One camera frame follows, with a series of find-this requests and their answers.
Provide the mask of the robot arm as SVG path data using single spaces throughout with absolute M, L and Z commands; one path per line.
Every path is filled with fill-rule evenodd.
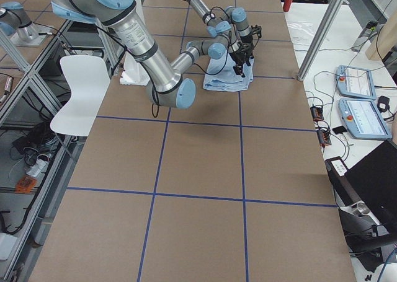
M 165 107 L 189 108 L 196 95 L 193 80 L 183 74 L 199 59 L 208 55 L 219 59 L 229 53 L 237 75 L 249 65 L 254 49 L 254 30 L 242 7 L 225 9 L 218 17 L 202 0 L 184 0 L 207 26 L 210 38 L 192 41 L 173 62 L 169 62 L 136 11 L 136 0 L 51 0 L 53 12 L 67 20 L 93 24 L 100 21 L 112 28 L 151 82 L 147 93 L 152 103 Z
M 184 0 L 198 14 L 202 22 L 207 27 L 207 32 L 212 37 L 199 44 L 202 54 L 213 56 L 214 43 L 219 43 L 228 51 L 234 61 L 236 73 L 243 72 L 243 66 L 250 66 L 250 59 L 253 58 L 253 36 L 261 35 L 261 27 L 252 27 L 247 18 L 247 14 L 242 7 L 227 7 L 223 9 L 219 6 L 209 8 L 203 0 Z

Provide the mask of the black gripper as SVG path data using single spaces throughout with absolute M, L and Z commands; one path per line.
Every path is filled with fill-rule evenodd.
M 252 43 L 253 44 L 252 35 L 248 35 L 248 36 L 245 36 L 245 37 L 241 36 L 241 43 Z
M 251 59 L 253 59 L 252 51 L 238 50 L 231 52 L 231 58 L 235 62 L 233 70 L 236 75 L 246 77 L 244 73 L 244 64 L 251 66 Z

